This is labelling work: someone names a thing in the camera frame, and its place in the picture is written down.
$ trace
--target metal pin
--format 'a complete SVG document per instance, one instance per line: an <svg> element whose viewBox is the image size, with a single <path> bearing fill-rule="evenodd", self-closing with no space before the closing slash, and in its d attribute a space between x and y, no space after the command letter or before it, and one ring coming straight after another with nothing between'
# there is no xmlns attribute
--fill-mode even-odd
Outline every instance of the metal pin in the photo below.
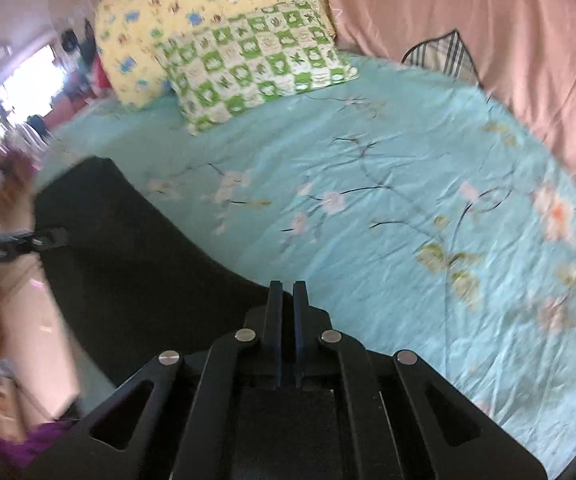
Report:
<svg viewBox="0 0 576 480"><path fill-rule="evenodd" d="M257 337L257 334L250 328L242 328L237 330L237 333L235 334L235 339L237 341L241 341L242 343L249 343L250 341L254 341L255 337Z"/></svg>
<svg viewBox="0 0 576 480"><path fill-rule="evenodd" d="M338 343L341 341L341 333L337 330L326 330L321 334L321 340L324 343Z"/></svg>
<svg viewBox="0 0 576 480"><path fill-rule="evenodd" d="M397 361L402 365L413 365L417 362L417 354L410 350L402 350L397 354Z"/></svg>
<svg viewBox="0 0 576 480"><path fill-rule="evenodd" d="M166 350L159 355L159 362L164 366L170 366L179 362L179 353L174 350Z"/></svg>

